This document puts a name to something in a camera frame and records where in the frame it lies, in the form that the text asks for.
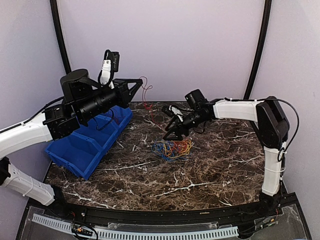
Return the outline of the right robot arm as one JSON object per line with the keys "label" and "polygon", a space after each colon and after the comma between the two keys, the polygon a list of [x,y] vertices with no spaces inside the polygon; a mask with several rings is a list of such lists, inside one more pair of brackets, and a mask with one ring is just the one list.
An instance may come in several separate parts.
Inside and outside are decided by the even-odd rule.
{"label": "right robot arm", "polygon": [[189,130],[213,120],[235,119],[254,123],[254,131],[264,150],[263,197],[274,197],[280,192],[286,169],[285,154],[290,124],[274,96],[265,99],[243,100],[218,98],[207,101],[202,96],[187,96],[191,110],[187,115],[176,105],[166,105],[162,111],[171,118],[165,128],[166,141],[181,141]]}

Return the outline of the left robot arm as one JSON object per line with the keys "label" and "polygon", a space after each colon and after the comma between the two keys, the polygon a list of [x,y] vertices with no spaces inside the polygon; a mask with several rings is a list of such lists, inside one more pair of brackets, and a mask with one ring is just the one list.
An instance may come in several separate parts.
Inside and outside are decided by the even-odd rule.
{"label": "left robot arm", "polygon": [[142,79],[115,79],[114,87],[89,78],[87,69],[77,69],[60,79],[63,96],[46,104],[31,118],[0,131],[0,185],[27,196],[67,218],[70,206],[61,189],[42,183],[20,171],[8,155],[35,144],[69,136],[80,126],[113,106],[127,108],[142,86]]}

